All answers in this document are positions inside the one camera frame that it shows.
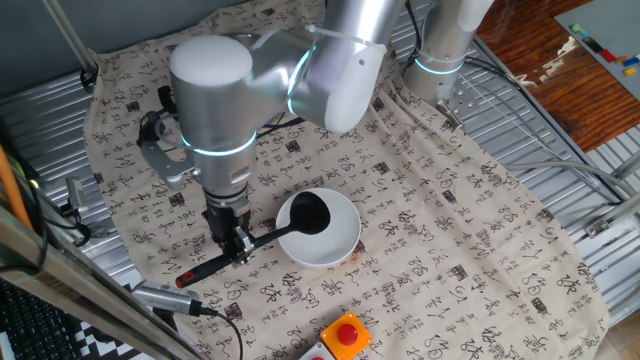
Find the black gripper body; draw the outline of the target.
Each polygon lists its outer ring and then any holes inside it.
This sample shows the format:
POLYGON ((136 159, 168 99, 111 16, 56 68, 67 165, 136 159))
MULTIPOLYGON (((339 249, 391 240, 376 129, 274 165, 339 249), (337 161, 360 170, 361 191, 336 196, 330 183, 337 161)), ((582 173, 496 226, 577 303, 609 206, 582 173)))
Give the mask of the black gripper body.
POLYGON ((246 206, 235 210, 231 206, 207 203, 203 215, 207 220, 216 245, 220 240, 231 240, 232 230, 236 226, 241 226, 247 231, 249 228, 250 210, 246 206))

